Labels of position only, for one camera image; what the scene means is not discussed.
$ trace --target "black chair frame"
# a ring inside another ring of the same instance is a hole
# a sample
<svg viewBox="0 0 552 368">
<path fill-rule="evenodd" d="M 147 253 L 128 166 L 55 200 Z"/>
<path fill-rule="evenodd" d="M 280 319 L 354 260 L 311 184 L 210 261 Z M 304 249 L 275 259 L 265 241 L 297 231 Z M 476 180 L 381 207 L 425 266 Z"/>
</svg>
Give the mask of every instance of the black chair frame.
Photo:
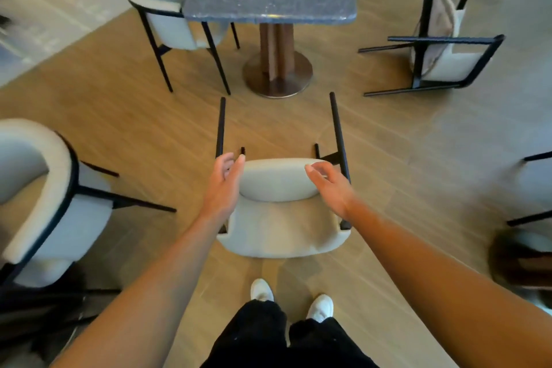
<svg viewBox="0 0 552 368">
<path fill-rule="evenodd" d="M 4 263 L 0 269 L 0 314 L 9 313 L 14 311 L 14 306 L 17 309 L 32 309 L 42 308 L 45 304 L 55 304 L 57 300 L 62 300 L 71 297 L 89 297 L 89 296 L 103 296 L 103 295 L 117 295 L 121 292 L 120 288 L 112 289 L 83 289 L 79 291 L 43 291 L 42 288 L 26 288 L 18 286 L 14 283 L 14 280 L 21 273 L 23 268 L 31 261 L 33 256 L 37 253 L 40 247 L 44 244 L 46 239 L 52 234 L 53 230 L 59 224 L 63 216 L 65 215 L 73 197 L 76 195 L 86 195 L 94 198 L 101 198 L 104 200 L 113 201 L 113 209 L 139 206 L 146 208 L 153 208 L 155 210 L 176 212 L 175 208 L 166 207 L 164 205 L 155 204 L 153 202 L 143 201 L 137 198 L 132 198 L 117 193 L 107 192 L 100 189 L 91 188 L 79 184 L 79 159 L 71 144 L 65 140 L 61 135 L 60 137 L 65 142 L 69 155 L 71 158 L 71 176 L 69 180 L 69 186 L 62 200 L 57 212 L 54 214 L 52 220 L 48 223 L 46 228 L 40 234 L 38 239 L 29 248 L 24 257 L 17 263 Z M 89 166 L 95 171 L 119 177 L 117 172 L 112 170 L 101 168 L 87 162 L 83 162 L 86 166 Z M 78 320 L 66 321 L 63 323 L 55 323 L 49 326 L 45 326 L 40 330 L 20 334 L 15 337 L 0 340 L 0 349 L 9 348 L 11 346 L 25 343 L 29 340 L 33 340 L 56 331 L 64 330 L 71 327 L 76 327 L 86 323 L 90 323 L 97 316 L 86 317 Z"/>
<path fill-rule="evenodd" d="M 332 165 L 339 165 L 341 174 L 345 176 L 349 182 L 350 182 L 350 175 L 349 175 L 349 166 L 347 164 L 347 154 L 345 152 L 345 145 L 343 142 L 343 134 L 341 132 L 341 121 L 340 121 L 340 115 L 337 110 L 337 101 L 336 101 L 336 94 L 334 92 L 331 92 L 329 94 L 329 101 L 332 107 L 332 118 L 333 118 L 333 128 L 336 135 L 336 143 L 337 143 L 337 151 L 335 153 L 331 153 L 325 156 L 320 156 L 320 147 L 318 143 L 314 144 L 314 151 L 315 151 L 315 158 L 325 160 L 327 162 L 330 162 Z M 218 130 L 217 130 L 217 136 L 216 136 L 216 151 L 215 151 L 215 157 L 222 155 L 223 148 L 224 148 L 224 121 L 225 121 L 225 111 L 226 111 L 226 98 L 222 97 L 220 99 L 220 109 L 218 113 Z M 245 154 L 245 147 L 241 148 L 241 153 Z M 341 221 L 340 223 L 341 230 L 350 230 L 351 224 L 348 221 Z M 223 226 L 219 233 L 225 233 L 226 227 Z"/>
<path fill-rule="evenodd" d="M 552 152 L 534 154 L 532 156 L 527 156 L 522 159 L 522 162 L 534 162 L 536 160 L 550 159 L 552 158 Z M 518 225 L 534 223 L 535 221 L 541 221 L 547 218 L 552 218 L 552 210 L 539 212 L 538 214 L 531 214 L 530 216 L 525 216 L 521 218 L 515 218 L 506 222 L 510 227 L 516 227 Z"/>
<path fill-rule="evenodd" d="M 460 0 L 457 5 L 457 9 L 464 9 L 467 0 Z M 485 68 L 487 63 L 493 57 L 494 53 L 498 50 L 500 45 L 505 39 L 504 35 L 497 35 L 494 38 L 467 38 L 467 37 L 429 37 L 428 29 L 430 26 L 431 9 L 433 7 L 433 0 L 423 0 L 422 13 L 419 19 L 419 32 L 416 37 L 388 37 L 390 42 L 403 42 L 404 44 L 397 45 L 384 45 L 381 47 L 361 48 L 359 53 L 369 53 L 371 51 L 384 51 L 393 50 L 397 48 L 413 47 L 415 51 L 414 67 L 412 72 L 412 83 L 410 87 L 404 89 L 393 90 L 380 90 L 376 92 L 366 92 L 365 97 L 378 96 L 378 95 L 390 95 L 392 93 L 410 93 L 420 92 L 427 90 L 437 89 L 458 89 L 461 87 L 469 86 L 479 76 L 479 73 Z M 479 44 L 488 45 L 487 49 L 479 58 L 479 61 L 475 64 L 473 70 L 468 74 L 464 80 L 460 81 L 434 81 L 423 80 L 423 58 L 425 56 L 427 48 L 431 44 Z"/>
<path fill-rule="evenodd" d="M 144 27 L 144 30 L 146 31 L 147 38 L 149 40 L 149 43 L 151 45 L 151 48 L 154 50 L 155 58 L 157 59 L 157 63 L 159 64 L 159 68 L 161 69 L 161 72 L 163 74 L 163 77 L 165 79 L 165 82 L 167 83 L 167 86 L 169 88 L 169 91 L 172 93 L 172 85 L 170 84 L 169 76 L 167 75 L 167 71 L 165 70 L 165 65 L 163 64 L 163 60 L 161 59 L 161 56 L 170 50 L 172 50 L 171 47 L 168 47 L 164 44 L 157 45 L 157 42 L 155 41 L 154 33 L 151 30 L 150 22 L 147 20 L 146 14 L 154 14 L 154 15 L 161 15 L 161 16 L 172 16 L 177 18 L 184 18 L 184 14 L 181 12 L 168 12 L 168 11 L 161 11 L 157 9 L 150 9 L 148 7 L 140 6 L 131 0 L 129 0 L 130 4 L 138 10 L 138 14 L 140 15 L 140 19 L 142 20 L 142 24 Z M 232 33 L 234 35 L 234 41 L 236 42 L 236 48 L 239 49 L 239 40 L 238 40 L 238 34 L 236 32 L 236 26 L 233 22 L 230 23 L 232 27 Z M 209 29 L 209 25 L 207 22 L 202 22 L 203 31 L 205 32 L 205 36 L 207 37 L 207 43 L 209 44 L 209 48 L 207 51 L 212 55 L 212 57 L 215 59 L 215 63 L 217 68 L 219 69 L 218 72 L 220 73 L 220 78 L 223 80 L 224 88 L 226 89 L 226 93 L 231 95 L 230 88 L 228 86 L 228 82 L 226 81 L 226 75 L 224 74 L 223 65 L 220 62 L 220 58 L 218 57 L 219 54 L 216 50 L 215 43 L 213 41 L 211 30 Z"/>
</svg>

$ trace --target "brown round table base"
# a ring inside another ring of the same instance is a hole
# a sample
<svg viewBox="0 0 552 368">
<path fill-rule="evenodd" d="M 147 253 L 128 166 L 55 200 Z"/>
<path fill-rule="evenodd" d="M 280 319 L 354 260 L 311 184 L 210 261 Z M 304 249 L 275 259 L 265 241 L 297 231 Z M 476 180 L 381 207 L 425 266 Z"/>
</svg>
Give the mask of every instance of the brown round table base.
<svg viewBox="0 0 552 368">
<path fill-rule="evenodd" d="M 286 78 L 268 80 L 268 73 L 263 73 L 260 67 L 260 53 L 250 58 L 244 66 L 246 85 L 256 94 L 281 98 L 296 95 L 308 86 L 313 78 L 313 65 L 307 57 L 294 52 L 295 70 Z"/>
</svg>

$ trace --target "shoe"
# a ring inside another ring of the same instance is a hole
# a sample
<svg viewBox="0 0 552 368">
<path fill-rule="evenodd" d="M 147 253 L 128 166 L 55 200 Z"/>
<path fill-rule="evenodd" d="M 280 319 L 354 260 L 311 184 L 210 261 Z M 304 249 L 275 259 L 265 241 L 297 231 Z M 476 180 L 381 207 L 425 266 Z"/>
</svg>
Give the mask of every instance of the shoe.
<svg viewBox="0 0 552 368">
<path fill-rule="evenodd" d="M 308 309 L 307 319 L 316 320 L 318 323 L 322 323 L 328 317 L 334 315 L 334 303 L 332 299 L 326 294 L 321 294 L 313 301 Z"/>
<path fill-rule="evenodd" d="M 274 294 L 267 282 L 262 279 L 256 279 L 251 284 L 251 299 L 259 301 L 274 301 Z"/>
</svg>

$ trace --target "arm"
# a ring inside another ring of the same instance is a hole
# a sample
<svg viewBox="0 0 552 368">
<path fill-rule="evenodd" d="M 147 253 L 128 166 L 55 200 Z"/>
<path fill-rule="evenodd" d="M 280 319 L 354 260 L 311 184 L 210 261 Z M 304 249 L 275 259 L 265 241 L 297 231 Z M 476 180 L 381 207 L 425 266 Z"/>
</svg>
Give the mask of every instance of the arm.
<svg viewBox="0 0 552 368">
<path fill-rule="evenodd" d="M 460 367 L 552 365 L 552 318 L 545 312 L 379 217 L 330 163 L 305 169 L 328 206 L 354 225 Z"/>
<path fill-rule="evenodd" d="M 161 367 L 207 253 L 236 206 L 245 156 L 219 156 L 202 210 L 176 243 L 125 289 L 58 359 L 54 368 Z"/>
</svg>

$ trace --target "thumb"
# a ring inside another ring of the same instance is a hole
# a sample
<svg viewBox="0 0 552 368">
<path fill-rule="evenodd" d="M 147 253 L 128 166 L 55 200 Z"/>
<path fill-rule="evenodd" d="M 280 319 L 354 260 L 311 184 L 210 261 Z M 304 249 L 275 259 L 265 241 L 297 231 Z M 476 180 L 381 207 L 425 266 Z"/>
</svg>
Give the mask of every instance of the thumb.
<svg viewBox="0 0 552 368">
<path fill-rule="evenodd" d="M 330 183 L 325 177 L 320 174 L 318 170 L 313 168 L 311 165 L 306 165 L 305 171 L 308 178 L 311 180 L 312 183 L 315 184 L 316 189 L 319 190 L 319 192 Z"/>
<path fill-rule="evenodd" d="M 234 164 L 230 168 L 230 171 L 228 172 L 228 176 L 226 176 L 226 180 L 230 182 L 239 180 L 241 175 L 244 173 L 244 167 L 245 167 L 245 155 L 240 154 L 236 162 L 234 162 Z"/>
</svg>

